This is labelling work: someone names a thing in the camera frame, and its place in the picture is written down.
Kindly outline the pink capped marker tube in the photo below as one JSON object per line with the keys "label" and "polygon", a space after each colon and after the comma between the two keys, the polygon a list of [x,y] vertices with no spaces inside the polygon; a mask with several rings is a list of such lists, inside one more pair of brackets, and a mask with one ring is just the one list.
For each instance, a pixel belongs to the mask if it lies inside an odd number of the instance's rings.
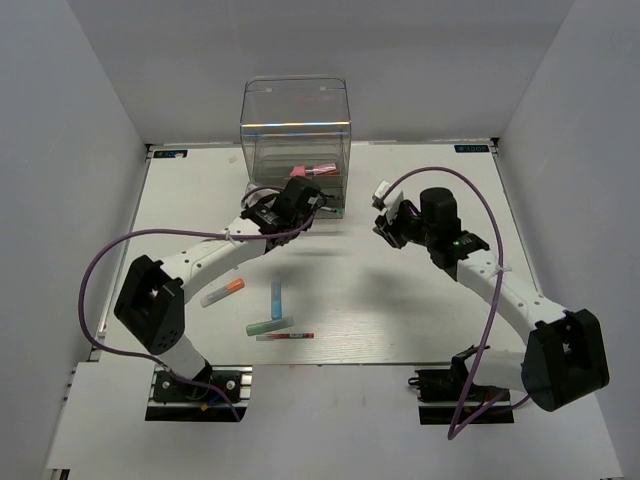
{"label": "pink capped marker tube", "polygon": [[295,165],[290,170],[288,177],[325,177],[325,176],[335,176],[340,174],[340,169],[336,163],[325,163],[319,165]]}

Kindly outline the green pen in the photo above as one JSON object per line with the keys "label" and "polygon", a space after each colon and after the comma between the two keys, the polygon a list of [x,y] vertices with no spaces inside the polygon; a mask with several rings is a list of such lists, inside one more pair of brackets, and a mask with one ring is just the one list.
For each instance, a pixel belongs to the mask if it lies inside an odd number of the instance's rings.
{"label": "green pen", "polygon": [[342,218],[344,216],[344,209],[322,206],[317,210],[317,214],[323,218]]}

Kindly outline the red pen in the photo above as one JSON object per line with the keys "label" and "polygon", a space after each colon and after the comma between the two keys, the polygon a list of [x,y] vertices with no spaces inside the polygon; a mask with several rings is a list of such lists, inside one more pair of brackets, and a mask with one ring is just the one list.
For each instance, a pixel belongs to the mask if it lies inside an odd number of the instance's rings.
{"label": "red pen", "polygon": [[315,334],[311,332],[303,333],[268,333],[257,335],[256,341],[278,341],[278,340],[307,340],[314,339]]}

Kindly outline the green highlighter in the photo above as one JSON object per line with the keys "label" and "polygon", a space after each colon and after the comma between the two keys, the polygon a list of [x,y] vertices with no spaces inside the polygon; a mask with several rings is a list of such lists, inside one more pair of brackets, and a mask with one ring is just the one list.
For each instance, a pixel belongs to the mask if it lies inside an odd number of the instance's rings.
{"label": "green highlighter", "polygon": [[274,331],[289,328],[295,324],[292,317],[282,317],[279,319],[272,319],[269,321],[258,322],[249,324],[246,326],[246,334],[248,336],[257,336]]}

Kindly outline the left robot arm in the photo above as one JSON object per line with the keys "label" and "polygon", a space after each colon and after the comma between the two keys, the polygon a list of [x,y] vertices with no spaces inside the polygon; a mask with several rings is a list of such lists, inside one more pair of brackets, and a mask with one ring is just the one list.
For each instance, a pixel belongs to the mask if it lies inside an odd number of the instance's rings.
{"label": "left robot arm", "polygon": [[177,387],[199,399],[211,387],[211,366],[185,333],[185,306],[204,287],[241,264],[283,246],[309,228],[321,188],[293,177],[285,187],[245,206],[221,234],[160,260],[136,258],[114,315],[146,352],[177,376]]}

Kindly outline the orange capped highlighter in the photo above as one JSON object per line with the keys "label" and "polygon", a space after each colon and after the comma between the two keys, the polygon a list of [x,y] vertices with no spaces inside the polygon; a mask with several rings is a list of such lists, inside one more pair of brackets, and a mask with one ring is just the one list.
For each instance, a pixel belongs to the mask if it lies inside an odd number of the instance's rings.
{"label": "orange capped highlighter", "polygon": [[245,282],[243,279],[238,278],[233,280],[232,282],[226,284],[225,286],[216,289],[215,291],[206,294],[204,297],[200,299],[200,305],[202,308],[207,308],[224,298],[242,290],[245,287]]}

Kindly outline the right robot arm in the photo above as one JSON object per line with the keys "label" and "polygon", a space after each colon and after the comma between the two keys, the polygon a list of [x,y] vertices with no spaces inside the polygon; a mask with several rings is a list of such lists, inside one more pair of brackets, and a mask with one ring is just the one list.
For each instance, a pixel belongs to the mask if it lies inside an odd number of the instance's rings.
{"label": "right robot arm", "polygon": [[461,226],[452,192],[435,187],[414,205],[383,181],[373,195],[380,212],[374,231],[391,247],[425,248],[432,263],[453,281],[495,304],[524,344],[521,352],[472,346],[451,359],[448,370],[422,378],[422,399],[441,402],[454,395],[475,401],[499,389],[529,396],[553,412],[610,382],[601,326],[587,309],[570,311],[498,265],[479,236]]}

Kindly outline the clear acrylic drawer organizer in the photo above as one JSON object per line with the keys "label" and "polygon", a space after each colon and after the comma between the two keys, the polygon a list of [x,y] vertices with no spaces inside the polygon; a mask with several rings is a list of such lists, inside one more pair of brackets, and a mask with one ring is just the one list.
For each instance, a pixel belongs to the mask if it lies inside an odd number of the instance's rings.
{"label": "clear acrylic drawer organizer", "polygon": [[347,83],[328,75],[255,77],[244,86],[240,137],[249,181],[283,187],[295,165],[336,163],[340,174],[308,178],[345,198],[351,150]]}

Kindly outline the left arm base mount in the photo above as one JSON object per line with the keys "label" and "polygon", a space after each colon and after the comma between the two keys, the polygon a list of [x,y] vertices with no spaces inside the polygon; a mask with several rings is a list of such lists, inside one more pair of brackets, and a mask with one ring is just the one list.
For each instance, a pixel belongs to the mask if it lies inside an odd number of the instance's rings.
{"label": "left arm base mount", "polygon": [[[249,366],[214,367],[209,382],[232,402],[239,419],[246,413],[253,369]],[[234,423],[227,402],[214,390],[186,385],[156,369],[146,407],[148,422]]]}

